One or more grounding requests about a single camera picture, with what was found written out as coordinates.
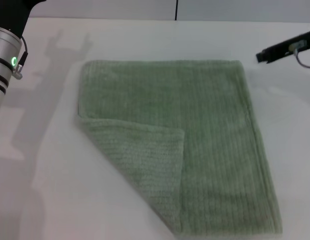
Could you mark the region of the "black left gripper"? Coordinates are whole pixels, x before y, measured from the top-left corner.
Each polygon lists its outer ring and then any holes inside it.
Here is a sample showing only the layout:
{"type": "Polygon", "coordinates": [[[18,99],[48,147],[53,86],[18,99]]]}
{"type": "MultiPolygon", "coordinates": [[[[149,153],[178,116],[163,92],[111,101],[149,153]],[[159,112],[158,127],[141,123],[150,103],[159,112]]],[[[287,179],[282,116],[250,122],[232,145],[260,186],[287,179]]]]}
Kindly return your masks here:
{"type": "Polygon", "coordinates": [[[0,28],[21,38],[31,10],[46,0],[0,0],[0,28]]]}

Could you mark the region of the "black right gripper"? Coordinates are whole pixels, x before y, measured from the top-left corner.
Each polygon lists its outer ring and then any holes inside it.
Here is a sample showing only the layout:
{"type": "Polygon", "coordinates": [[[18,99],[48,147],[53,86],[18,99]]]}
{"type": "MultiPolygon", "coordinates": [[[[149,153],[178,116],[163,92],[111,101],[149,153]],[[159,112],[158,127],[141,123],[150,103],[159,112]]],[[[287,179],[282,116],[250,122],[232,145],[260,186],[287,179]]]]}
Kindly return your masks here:
{"type": "Polygon", "coordinates": [[[258,63],[272,63],[294,54],[310,49],[310,31],[283,42],[272,45],[256,54],[258,63]]]}

